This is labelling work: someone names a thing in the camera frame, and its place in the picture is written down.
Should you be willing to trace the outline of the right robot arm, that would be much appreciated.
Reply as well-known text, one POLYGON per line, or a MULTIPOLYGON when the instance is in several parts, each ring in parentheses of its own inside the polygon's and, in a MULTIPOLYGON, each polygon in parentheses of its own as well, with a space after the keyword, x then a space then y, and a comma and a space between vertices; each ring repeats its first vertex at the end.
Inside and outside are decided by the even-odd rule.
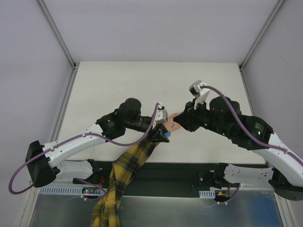
POLYGON ((263 169, 219 163, 211 175, 213 187, 244 183, 270 188, 290 201, 303 199, 303 161, 277 136, 272 127, 256 116, 242 115, 238 102, 216 97, 209 104, 187 102, 174 122, 187 131, 200 127, 220 134, 233 144, 263 157, 263 169))

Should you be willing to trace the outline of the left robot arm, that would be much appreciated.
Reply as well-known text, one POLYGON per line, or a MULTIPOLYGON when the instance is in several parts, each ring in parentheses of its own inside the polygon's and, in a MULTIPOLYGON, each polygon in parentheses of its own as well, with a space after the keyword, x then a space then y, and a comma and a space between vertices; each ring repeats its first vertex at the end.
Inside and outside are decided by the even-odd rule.
POLYGON ((147 139, 150 142, 168 143, 164 127, 168 120, 165 107, 156 104, 151 117, 142 116, 141 107, 139 100, 129 98, 81 132, 46 144, 37 140, 30 143, 25 161, 33 186, 40 188, 54 180, 66 178, 81 178, 90 184, 97 183, 100 172, 93 160, 69 161, 69 157, 106 142, 123 146, 115 139, 123 136, 127 129, 142 132, 139 141, 147 139))

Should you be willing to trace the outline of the blue nail polish bottle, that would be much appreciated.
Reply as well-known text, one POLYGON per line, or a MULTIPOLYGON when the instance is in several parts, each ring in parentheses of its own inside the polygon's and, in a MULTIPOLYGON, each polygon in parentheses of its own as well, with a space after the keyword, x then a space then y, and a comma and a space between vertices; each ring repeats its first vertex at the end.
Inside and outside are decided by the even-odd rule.
POLYGON ((165 136, 166 136, 167 138, 169 138, 169 137, 171 136, 171 132, 168 131, 167 133, 165 133, 165 136))

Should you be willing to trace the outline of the mannequin hand with nails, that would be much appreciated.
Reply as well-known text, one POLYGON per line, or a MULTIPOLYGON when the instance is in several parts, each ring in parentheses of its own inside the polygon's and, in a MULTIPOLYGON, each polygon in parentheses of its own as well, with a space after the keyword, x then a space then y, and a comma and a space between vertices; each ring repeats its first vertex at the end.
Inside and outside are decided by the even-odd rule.
POLYGON ((174 118, 177 117, 177 116, 180 115, 180 114, 181 114, 181 113, 175 113, 175 114, 170 115, 170 116, 168 117, 167 122, 164 123, 165 128, 166 128, 169 132, 174 132, 174 131, 176 131, 176 130, 178 130, 178 129, 181 128, 181 126, 180 126, 178 123, 176 123, 176 122, 174 121, 174 118))

